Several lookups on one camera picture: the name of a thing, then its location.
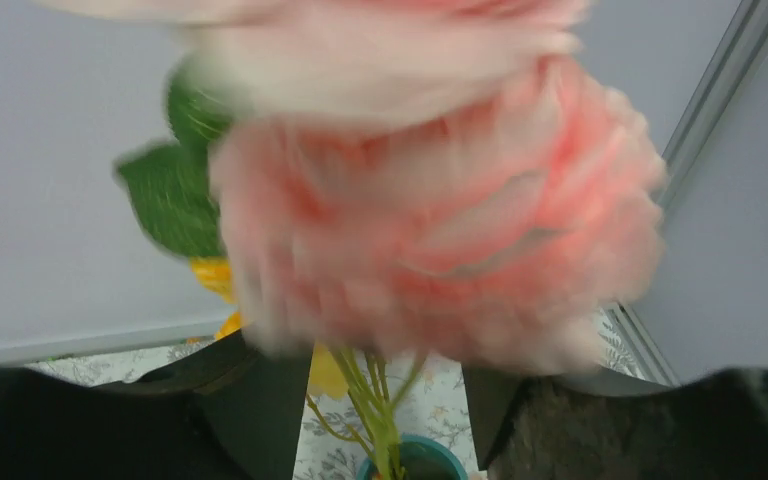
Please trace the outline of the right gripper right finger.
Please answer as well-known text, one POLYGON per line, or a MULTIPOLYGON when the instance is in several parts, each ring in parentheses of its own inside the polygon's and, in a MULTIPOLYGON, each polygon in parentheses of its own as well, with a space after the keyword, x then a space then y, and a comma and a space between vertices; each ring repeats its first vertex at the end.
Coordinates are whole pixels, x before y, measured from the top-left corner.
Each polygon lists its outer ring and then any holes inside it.
POLYGON ((607 400, 644 394, 648 381, 607 367, 531 377, 467 367, 464 380, 477 462, 490 478, 633 477, 607 400))

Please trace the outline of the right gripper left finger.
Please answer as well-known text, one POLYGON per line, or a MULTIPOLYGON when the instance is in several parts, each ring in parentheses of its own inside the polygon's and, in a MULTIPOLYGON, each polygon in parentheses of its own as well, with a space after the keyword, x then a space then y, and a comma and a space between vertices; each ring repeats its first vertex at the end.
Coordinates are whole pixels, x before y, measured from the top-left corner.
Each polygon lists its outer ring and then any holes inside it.
POLYGON ((185 400, 199 426, 254 479, 291 479, 312 360, 307 349, 270 357, 239 333, 102 390, 185 400))

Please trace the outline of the deep pink rose stem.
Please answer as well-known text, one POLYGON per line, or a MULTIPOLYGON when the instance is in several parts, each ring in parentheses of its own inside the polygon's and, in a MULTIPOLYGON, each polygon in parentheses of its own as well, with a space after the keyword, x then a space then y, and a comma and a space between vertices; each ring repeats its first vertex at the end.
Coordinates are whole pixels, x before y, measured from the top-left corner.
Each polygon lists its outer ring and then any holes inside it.
POLYGON ((426 359, 534 375, 601 359, 647 289, 666 165, 578 62, 587 1, 58 1, 158 23, 229 114, 209 155, 248 342, 317 343, 382 479, 426 359))

